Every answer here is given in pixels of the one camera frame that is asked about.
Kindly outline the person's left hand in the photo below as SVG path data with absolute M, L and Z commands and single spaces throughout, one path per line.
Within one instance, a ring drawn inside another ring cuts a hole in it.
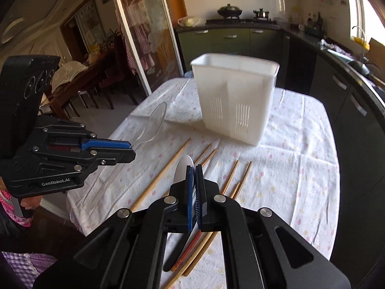
M 19 201 L 21 207 L 26 210 L 35 210 L 40 206 L 42 196 L 34 196 L 30 198 L 23 198 Z

